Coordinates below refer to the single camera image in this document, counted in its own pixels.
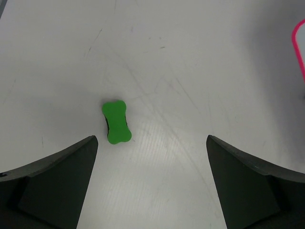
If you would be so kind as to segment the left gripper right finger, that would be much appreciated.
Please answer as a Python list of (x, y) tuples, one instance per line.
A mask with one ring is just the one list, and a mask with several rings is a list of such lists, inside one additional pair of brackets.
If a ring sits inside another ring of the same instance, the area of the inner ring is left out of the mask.
[(209, 135), (207, 154), (229, 229), (303, 229), (305, 175)]

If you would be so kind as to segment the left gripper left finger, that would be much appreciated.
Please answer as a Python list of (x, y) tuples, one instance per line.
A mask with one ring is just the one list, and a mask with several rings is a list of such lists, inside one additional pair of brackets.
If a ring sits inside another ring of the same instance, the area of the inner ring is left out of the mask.
[(92, 175), (98, 140), (0, 174), (2, 229), (75, 229)]

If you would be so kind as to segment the pink framed whiteboard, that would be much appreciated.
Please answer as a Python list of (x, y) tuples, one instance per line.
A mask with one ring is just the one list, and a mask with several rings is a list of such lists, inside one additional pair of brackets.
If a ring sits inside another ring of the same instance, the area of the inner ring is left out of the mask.
[(301, 20), (292, 31), (292, 44), (300, 66), (300, 70), (305, 79), (305, 20)]

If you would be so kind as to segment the green bone-shaped eraser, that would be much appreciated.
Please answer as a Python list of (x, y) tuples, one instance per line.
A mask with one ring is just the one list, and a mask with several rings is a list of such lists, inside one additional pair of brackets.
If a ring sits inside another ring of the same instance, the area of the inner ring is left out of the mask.
[(108, 127), (107, 139), (110, 144), (128, 142), (132, 138), (126, 121), (126, 109), (126, 103), (122, 100), (106, 102), (102, 106), (102, 113)]

